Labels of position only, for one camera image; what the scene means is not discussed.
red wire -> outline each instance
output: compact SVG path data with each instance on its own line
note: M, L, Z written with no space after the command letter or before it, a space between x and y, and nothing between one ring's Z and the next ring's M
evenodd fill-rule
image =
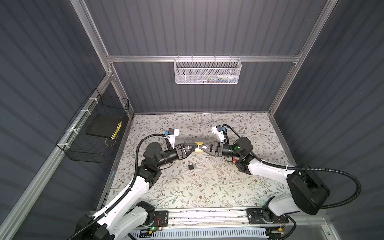
M285 224L283 223L283 221L280 219L280 217L281 216L278 216L277 218L280 220L280 222L281 222L281 225L284 225L284 226L282 226L283 227L283 229L285 228Z
M159 221L159 219L157 218L157 228L156 228L156 231L159 229L159 225L160 225L160 221Z
M162 219L162 218L158 218L158 217L157 217L157 221L159 221L159 219L161 220L161 223L162 223L162 227L164 228L164 222L163 222L163 219Z

aluminum frame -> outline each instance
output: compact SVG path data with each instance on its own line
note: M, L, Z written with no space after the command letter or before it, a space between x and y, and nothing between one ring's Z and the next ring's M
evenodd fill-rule
M313 25L313 28L311 29L311 32L308 35L308 38L305 40L305 43L301 50L299 61L291 67L275 99L273 100L271 107L269 108L269 112L271 113L271 115L274 115L276 113L277 108L279 107L281 101L283 100L285 94L287 93L289 87L291 86L293 80L295 79L297 73L303 65L303 62L311 51L314 42L319 36L322 28L327 22L337 2L338 0L327 0L327 2L325 3L323 9L320 12L319 17L317 18L315 24Z
M289 149L288 144L285 141L283 134L280 131L279 125L277 124L275 117L271 114L268 114L268 116L269 116L269 120L272 123L273 129L276 132L277 138L279 139L281 146L283 147L283 150L284 150L285 154L287 155L289 163L297 166L297 163L296 163L295 159L293 158L291 150Z
M267 55L267 56L113 56L108 55L107 61L109 63L173 63L177 61L233 61L234 59L241 59L243 63L297 63L300 60L300 55Z
M135 115L154 115L154 114L212 114L212 113L268 113L268 110L261 111L194 111L194 112L142 112Z
M293 56L220 56L223 58L231 58L231 57L240 57L242 62L292 62L294 63L293 67L289 71L284 83L282 84L278 94L276 95L269 112L271 116L273 116L279 107L284 95L286 94L288 88L293 82L295 76L300 70L304 60L306 59L309 51L311 50L314 42L316 41L321 29L325 25L328 17L330 16L332 10L337 4L338 0L327 0L325 3L319 17L316 20L314 27L312 28L308 38L305 41L305 44L302 48L300 55ZM105 69L107 75L104 77L102 82L98 86L98 90L100 93L103 93L110 82L112 82L115 91L117 92L118 97L127 98L127 94L124 91L120 78L116 72L116 69L113 66L113 62L168 62L170 59L172 61L175 59L175 56L109 56L106 50L106 47L101 39L101 36L96 28L96 25L91 17L91 14L85 4L84 0L71 0L71 3L89 37L91 43ZM130 119L132 122L132 117L134 115L134 110L130 105ZM74 120L71 124L73 127L80 118ZM8 214L6 219L0 225L0 239L10 240L15 235L16 231L24 221L25 217L29 213L30 209L34 205L35 201L39 197L40 193L44 189L45 185L49 181L50 177L53 175L57 166L61 162L64 157L64 153L58 148L52 151L48 159L45 161L43 166L40 168L36 176L33 178L31 183L28 185L27 189L24 191L23 195L19 198L15 206L12 208L11 212Z
M97 87L99 93L102 94L105 92L111 80L112 74L106 74ZM94 91L83 106L82 110L88 109L94 99L99 95L99 93ZM86 114L86 112L79 112L79 114L71 123L69 129L73 129L76 126L83 114ZM66 131L59 142L65 142L70 134L70 131ZM55 146L47 160L41 166L40 170L36 173L33 180L29 183L28 187L25 189L19 200L16 202L3 223L0 225L0 239L11 240L13 238L64 156L65 153L58 146Z
M84 0L71 0L72 6L75 9L76 14L78 15L81 24L83 25L85 32L87 33L89 40L91 41L93 48L95 49L101 64L104 67L106 73L111 73L115 76L114 81L112 81L112 85L118 95L119 98L128 98L124 87L120 81L120 78L114 68L113 64L107 61L108 51L101 39L99 31L96 28L96 25L92 19L91 13L88 10L88 7ZM132 108L131 102L129 102L129 116L132 119L134 114L134 110Z
M112 165L112 168L111 168L111 171L109 172L109 175L108 175L108 178L107 178L107 182L105 183L105 186L104 186L104 190L101 194L101 197L100 197L100 200L99 200L99 203L97 205L97 208L96 210L100 210L103 208L104 206L104 202L105 202L105 198L106 198L106 195L108 194L108 192L111 190L111 186L112 186L112 183L113 183L113 179L115 177L115 174L116 174L116 171L119 167L119 163L120 163L120 160L121 160L121 156L123 154L123 151L124 151L124 147L125 147L125 144L127 143L127 139L128 139L128 135L129 135L129 132L131 130L131 127L132 127L132 122L133 122L133 118L129 120L128 124L127 124L127 128L125 129L125 132L124 132L124 135L122 137L122 140L121 140L121 143L120 143L120 146L119 146L119 150L118 150L118 153L116 155L116 158L115 160L113 161L113 165Z

metal bracket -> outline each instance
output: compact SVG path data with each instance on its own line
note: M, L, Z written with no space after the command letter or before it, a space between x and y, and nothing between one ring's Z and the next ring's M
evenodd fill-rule
M223 144L221 142L209 142L200 145L199 148L211 156L221 157L223 153Z
M263 214L261 208L250 208L247 209L247 218L249 221L249 224L264 224L266 223L263 220ZM285 216L278 216L278 219L276 219L272 223L288 223L289 220Z
M149 226L145 226L145 227L157 227L157 225L159 224L160 227L166 227L168 226L168 214L169 212L168 211L155 211L154 212L154 217L153 217L153 223Z

black wire mesh basket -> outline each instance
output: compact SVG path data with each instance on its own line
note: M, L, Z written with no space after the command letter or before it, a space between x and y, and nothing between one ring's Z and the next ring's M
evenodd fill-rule
M67 141L57 142L56 145L74 161L114 161L129 121L128 110L128 99L99 94L87 110L81 110L83 113L78 123L71 129L66 128L66 131L70 131ZM115 130L108 137L89 134L90 126L99 116L118 119Z

black cable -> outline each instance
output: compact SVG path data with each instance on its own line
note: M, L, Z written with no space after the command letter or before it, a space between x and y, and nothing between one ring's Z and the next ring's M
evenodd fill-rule
M286 217L288 217L292 222L293 222L293 227L291 228L291 230L286 234L286 235L284 235L282 238L280 238L280 240L284 240L284 239L286 239L287 237L289 237L292 233L293 233L293 231L296 229L296 222L295 222L295 220L293 219L293 218L291 218L289 215L287 215L287 214L284 214L284 215L286 215Z
M223 127L229 128L234 134L236 134L240 138L240 135L230 126L223 124ZM251 154L252 154L252 156L254 156L257 160L259 160L263 164L271 166L271 167L277 167L277 168L288 169L288 170L333 172L333 173L344 175L344 176L352 179L353 182L355 182L356 190L349 198L347 198L341 202L338 202L338 203L323 205L322 207L320 207L320 209L330 209L333 207L343 206L343 205L348 204L348 203L352 202L353 200L355 200L359 196L359 194L361 193L361 184L360 184L359 180L355 176L353 176L352 174L349 174L347 172L337 170L337 169L322 168L322 167L286 167L286 166L282 166L282 165L273 164L270 162L263 161L258 156L256 156L256 154L253 151L251 151Z
M164 139L165 139L166 144L167 144L167 149L168 149L168 150L171 150L171 149L172 149L172 145L170 144L168 138L164 138Z
M232 157L232 161L228 161L228 160L226 160L225 158L226 158L226 157L224 157L224 161L226 161L226 162L233 162L233 157Z
M128 234L128 236L132 239L132 240L137 240L134 236L132 236L132 234Z
M138 165L139 165L139 148L140 148L140 145L147 139L147 138L150 138L150 137L154 137L154 136L160 136L160 137L164 137L166 139L166 136L165 134L160 134L160 133L155 133L155 134L151 134L151 135L148 135L146 136L145 138L143 138L137 148L136 148L136 161L135 161L135 173L133 175L133 178L132 178L132 182L131 184L129 185L129 188L121 195L121 197L119 197L118 200L116 200L115 203L113 203L109 208L107 208L105 210L105 212L103 212L102 214L100 214L98 217L96 217L95 219L93 219L92 221L90 221L87 225L85 225L82 229L80 229L79 231L77 231L76 233L74 233L72 236L70 236L68 238L68 240L72 240L74 239L77 235L79 235L80 233L82 233L83 231L87 230L89 227L91 227L92 225L94 225L98 220L102 219L105 214L109 213L110 211L112 211L112 209L114 207L116 207L117 204L119 204L119 202L121 202L121 200L128 194L128 192L131 190L131 188L133 187L133 185L135 184L135 181L136 181L136 178L137 178L137 171L138 171Z
M224 130L223 130L223 135L224 135L224 144L229 144L229 138L227 135L227 129L226 128L224 128Z
M172 167L172 166L173 166L173 162L172 162L172 164L171 164L169 167L161 168L161 169L159 169L159 170L164 170L164 169L170 168L170 167Z

